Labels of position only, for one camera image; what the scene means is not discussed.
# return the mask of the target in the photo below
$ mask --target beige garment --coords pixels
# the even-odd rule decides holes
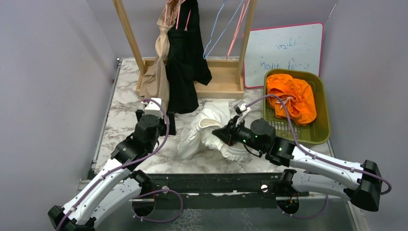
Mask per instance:
[[[166,62],[170,42],[168,41],[167,32],[176,22],[179,12],[179,1],[171,12],[172,3],[167,3],[166,8],[162,11],[157,25],[160,29],[160,35],[156,40],[156,59],[154,64],[146,71],[141,80],[140,96],[144,98],[160,98],[163,100],[163,107],[167,110],[169,101],[169,85],[166,75]]]

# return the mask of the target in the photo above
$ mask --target wooden rack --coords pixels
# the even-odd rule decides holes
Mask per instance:
[[[132,27],[126,14],[122,0],[113,0],[117,15],[119,16],[123,30],[125,31],[129,46],[135,56],[136,63],[139,66],[140,77],[136,87],[136,92],[139,93],[141,78],[146,73],[146,70],[153,65],[154,59],[143,59],[135,36],[133,35]],[[251,30],[252,21],[254,19],[255,6],[257,0],[251,0],[248,10],[248,16],[245,23],[244,36],[242,38],[242,46],[239,60],[220,60],[207,59],[208,67],[211,71],[213,79],[205,86],[195,82],[195,89],[198,98],[215,98],[215,99],[242,99],[243,98],[243,77],[242,68],[248,45],[249,32]]]

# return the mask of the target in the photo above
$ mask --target orange cloth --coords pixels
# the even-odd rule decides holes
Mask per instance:
[[[277,95],[288,109],[291,120],[297,125],[307,125],[316,119],[316,106],[311,86],[304,80],[288,74],[267,77],[267,94]],[[277,118],[286,118],[281,103],[273,97],[267,98],[269,106],[275,109]]]

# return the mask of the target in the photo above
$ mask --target laundry basket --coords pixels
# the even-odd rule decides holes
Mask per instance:
[[[267,77],[273,74],[289,74],[293,78],[303,79],[308,84],[310,84],[315,99],[317,117],[312,123],[306,126],[298,126],[294,122],[292,123],[292,125],[296,134],[296,138],[299,142],[310,144],[322,144],[326,142],[330,137],[331,131],[329,123],[329,113],[326,104],[326,96],[324,93],[323,83],[320,78],[312,73],[304,71],[273,69],[268,71],[265,75],[264,94],[266,94]],[[293,140],[293,136],[288,126],[288,120],[286,118],[276,118],[275,110],[269,107],[266,99],[263,100],[263,103],[264,119],[269,124],[275,127],[276,135],[282,138]]]

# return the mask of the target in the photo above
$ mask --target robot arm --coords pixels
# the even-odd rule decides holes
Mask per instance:
[[[245,127],[245,116],[250,111],[246,104],[234,107],[237,116],[220,129],[213,131],[227,145],[241,142],[258,150],[261,157],[271,163],[286,167],[302,168],[313,172],[297,172],[287,169],[282,182],[290,192],[317,192],[336,195],[350,200],[355,206],[367,211],[378,211],[382,181],[377,164],[366,160],[363,164],[348,162],[314,152],[293,141],[276,137],[275,128],[264,119]]]
[[[153,100],[161,104],[161,99]],[[136,114],[139,122],[135,132],[116,146],[102,171],[75,198],[50,209],[48,216],[57,231],[94,231],[123,203],[151,191],[149,177],[133,170],[153,152],[158,137],[166,133],[166,124],[160,107],[153,102]],[[174,114],[170,117],[169,134],[175,135]]]

